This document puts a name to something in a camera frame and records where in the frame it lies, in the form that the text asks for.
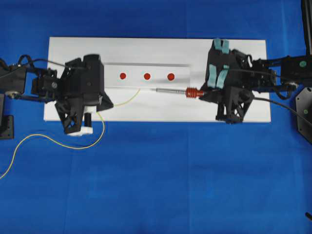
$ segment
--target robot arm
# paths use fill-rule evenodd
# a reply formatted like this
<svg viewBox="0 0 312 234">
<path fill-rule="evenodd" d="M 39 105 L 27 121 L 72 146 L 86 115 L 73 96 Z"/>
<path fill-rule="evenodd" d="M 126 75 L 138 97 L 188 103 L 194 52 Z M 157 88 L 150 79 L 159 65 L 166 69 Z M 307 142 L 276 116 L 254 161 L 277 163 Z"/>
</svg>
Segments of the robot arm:
<svg viewBox="0 0 312 234">
<path fill-rule="evenodd" d="M 21 64 L 27 58 L 28 63 Z M 66 134 L 92 133 L 91 112 L 112 108 L 114 105 L 104 91 L 104 66 L 99 55 L 86 55 L 67 62 L 60 78 L 57 71 L 34 66 L 28 55 L 20 57 L 17 65 L 7 66 L 0 60 L 0 91 L 10 98 L 37 102 L 56 101 L 55 107 Z M 24 95 L 27 73 L 32 80 L 31 94 Z M 82 118 L 85 127 L 82 130 Z"/>
<path fill-rule="evenodd" d="M 255 99 L 252 91 L 274 92 L 289 99 L 299 85 L 312 86 L 312 56 L 255 60 L 238 50 L 229 50 L 228 41 L 215 39 L 208 53 L 206 79 L 201 87 L 203 101 L 218 104 L 216 120 L 242 122 Z M 281 67 L 278 76 L 271 67 Z"/>
</svg>

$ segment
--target red screwdriver handle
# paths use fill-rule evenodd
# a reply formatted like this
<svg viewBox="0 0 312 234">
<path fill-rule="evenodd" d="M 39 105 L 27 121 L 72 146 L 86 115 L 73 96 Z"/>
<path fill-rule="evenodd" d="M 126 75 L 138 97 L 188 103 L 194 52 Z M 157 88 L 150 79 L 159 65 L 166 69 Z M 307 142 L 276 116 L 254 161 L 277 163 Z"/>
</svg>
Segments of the red screwdriver handle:
<svg viewBox="0 0 312 234">
<path fill-rule="evenodd" d="M 196 98 L 204 96 L 204 91 L 197 90 L 196 88 L 187 88 L 185 95 L 187 98 Z"/>
</svg>

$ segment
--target black bracket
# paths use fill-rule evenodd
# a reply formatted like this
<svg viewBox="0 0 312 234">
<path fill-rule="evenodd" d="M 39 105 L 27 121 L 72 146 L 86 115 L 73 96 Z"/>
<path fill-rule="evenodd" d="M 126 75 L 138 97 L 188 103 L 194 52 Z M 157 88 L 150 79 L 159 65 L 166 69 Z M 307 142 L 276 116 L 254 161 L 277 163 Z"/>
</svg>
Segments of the black bracket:
<svg viewBox="0 0 312 234">
<path fill-rule="evenodd" d="M 296 109 L 298 114 L 303 116 L 309 122 L 312 122 L 312 89 L 304 88 L 296 96 Z M 305 121 L 297 117 L 297 127 L 299 133 L 304 138 L 312 143 L 312 127 L 310 127 Z"/>
<path fill-rule="evenodd" d="M 223 97 L 223 102 L 218 103 L 215 119 L 226 123 L 241 123 L 254 99 L 252 91 L 228 86 L 224 89 Z"/>
<path fill-rule="evenodd" d="M 301 0 L 302 22 L 307 55 L 312 55 L 312 2 Z"/>
<path fill-rule="evenodd" d="M 3 115 L 4 94 L 0 94 L 0 140 L 14 138 L 13 116 Z"/>
</svg>

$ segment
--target metal mount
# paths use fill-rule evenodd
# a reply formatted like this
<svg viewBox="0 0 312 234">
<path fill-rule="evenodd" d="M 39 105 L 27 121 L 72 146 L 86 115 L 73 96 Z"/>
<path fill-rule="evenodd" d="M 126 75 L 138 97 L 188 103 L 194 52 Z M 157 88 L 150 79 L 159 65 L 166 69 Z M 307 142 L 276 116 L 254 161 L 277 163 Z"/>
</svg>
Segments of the metal mount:
<svg viewBox="0 0 312 234">
<path fill-rule="evenodd" d="M 14 138 L 13 116 L 3 115 L 4 94 L 0 94 L 0 140 Z"/>
<path fill-rule="evenodd" d="M 296 96 L 296 109 L 298 114 L 312 122 L 312 88 L 304 88 Z M 312 127 L 299 117 L 297 117 L 297 127 L 299 133 L 312 144 Z"/>
</svg>

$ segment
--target black wire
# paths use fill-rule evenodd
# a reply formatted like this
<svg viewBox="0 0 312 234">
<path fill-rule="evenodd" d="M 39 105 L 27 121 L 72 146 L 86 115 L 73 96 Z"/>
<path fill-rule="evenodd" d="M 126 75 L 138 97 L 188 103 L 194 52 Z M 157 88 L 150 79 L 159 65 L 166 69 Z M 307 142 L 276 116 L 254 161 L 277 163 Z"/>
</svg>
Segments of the black wire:
<svg viewBox="0 0 312 234">
<path fill-rule="evenodd" d="M 305 215 L 309 220 L 312 221 L 312 215 L 309 212 L 306 212 Z"/>
<path fill-rule="evenodd" d="M 6 65 L 5 61 L 3 59 L 0 58 L 0 65 L 4 70 L 9 70 L 8 65 Z"/>
<path fill-rule="evenodd" d="M 262 74 L 262 75 L 266 75 L 266 76 L 274 76 L 274 77 L 279 77 L 279 78 L 286 79 L 286 80 L 291 80 L 290 78 L 282 77 L 278 74 L 271 74 L 269 72 L 250 71 L 250 70 L 236 69 L 236 68 L 230 68 L 228 70 L 233 71 L 233 72 L 246 72 L 246 73 L 252 73 L 252 74 Z"/>
<path fill-rule="evenodd" d="M 259 100 L 259 101 L 267 101 L 267 102 L 270 102 L 270 103 L 273 103 L 275 105 L 278 105 L 278 106 L 281 106 L 281 107 L 284 107 L 286 108 L 287 110 L 289 110 L 290 112 L 292 112 L 294 115 L 298 116 L 299 118 L 301 118 L 303 121 L 305 121 L 310 127 L 312 127 L 312 123 L 310 123 L 306 118 L 304 118 L 303 116 L 301 116 L 297 111 L 293 110 L 292 108 L 282 104 L 282 103 L 279 103 L 279 102 L 276 102 L 276 101 L 273 101 L 273 100 L 270 100 L 270 99 L 266 99 L 266 98 L 262 98 L 262 97 L 254 97 L 254 100 Z"/>
<path fill-rule="evenodd" d="M 71 66 L 67 66 L 65 64 L 61 64 L 61 63 L 58 63 L 58 62 L 53 62 L 53 61 L 50 61 L 50 60 L 47 60 L 47 59 L 44 59 L 44 58 L 38 58 L 38 59 L 35 59 L 35 60 L 32 60 L 28 63 L 24 63 L 24 64 L 21 64 L 20 67 L 18 67 L 17 69 L 5 74 L 5 75 L 2 75 L 0 76 L 0 79 L 1 78 L 4 78 L 6 76 L 9 76 L 10 74 L 16 72 L 17 70 L 20 70 L 22 69 L 23 67 L 29 65 L 29 64 L 33 64 L 34 62 L 38 62 L 38 61 L 44 61 L 44 62 L 48 62 L 48 63 L 52 63 L 52 64 L 55 64 L 55 65 L 58 65 L 58 66 L 62 66 L 62 67 L 65 67 L 65 68 L 69 68 L 69 69 L 77 69 L 77 70 L 86 70 L 87 68 L 86 67 L 71 67 Z"/>
<path fill-rule="evenodd" d="M 287 100 L 287 99 L 289 99 L 289 98 L 292 96 L 292 93 L 293 93 L 290 86 L 288 86 L 288 88 L 287 88 L 287 96 L 286 96 L 286 97 L 283 96 L 283 95 L 281 95 L 281 93 L 280 93 L 280 92 L 278 91 L 278 89 L 276 89 L 275 87 L 273 87 L 272 89 L 274 90 L 274 92 L 276 93 L 276 95 L 277 95 L 280 99 L 282 99 L 282 100 Z"/>
<path fill-rule="evenodd" d="M 65 64 L 58 63 L 58 62 L 53 62 L 53 61 L 50 61 L 50 60 L 47 60 L 47 59 L 44 59 L 44 58 L 38 58 L 38 59 L 35 59 L 35 60 L 31 60 L 31 61 L 28 62 L 28 63 L 22 64 L 22 66 L 27 66 L 27 65 L 29 65 L 29 64 L 32 64 L 32 63 L 38 62 L 38 61 L 44 61 L 44 62 L 52 63 L 52 64 L 55 64 L 55 65 L 58 65 L 58 66 L 62 66 L 62 67 L 65 67 L 65 68 L 69 68 L 69 69 L 76 69 L 76 70 L 86 70 L 86 69 L 87 69 L 86 67 L 72 67 L 72 66 L 67 66 L 67 65 L 65 65 Z"/>
</svg>

